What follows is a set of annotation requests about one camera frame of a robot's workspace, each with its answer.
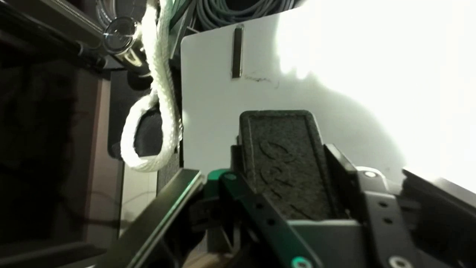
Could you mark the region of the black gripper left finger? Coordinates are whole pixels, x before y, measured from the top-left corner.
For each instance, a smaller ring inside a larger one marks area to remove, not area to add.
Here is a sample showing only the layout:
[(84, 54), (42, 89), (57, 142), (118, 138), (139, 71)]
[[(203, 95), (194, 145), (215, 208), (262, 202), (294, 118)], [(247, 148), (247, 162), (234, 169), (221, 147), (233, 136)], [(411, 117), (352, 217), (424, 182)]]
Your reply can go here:
[(97, 260), (96, 268), (142, 268), (188, 200), (206, 184), (200, 169), (180, 169)]

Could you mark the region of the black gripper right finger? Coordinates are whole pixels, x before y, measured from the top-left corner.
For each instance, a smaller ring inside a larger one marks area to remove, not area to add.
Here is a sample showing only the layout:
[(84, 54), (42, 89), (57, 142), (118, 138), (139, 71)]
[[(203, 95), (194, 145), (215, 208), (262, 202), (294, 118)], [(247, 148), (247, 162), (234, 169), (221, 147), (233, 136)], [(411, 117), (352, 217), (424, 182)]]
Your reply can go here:
[(401, 196), (420, 248), (451, 268), (476, 268), (476, 193), (444, 177), (405, 169)]

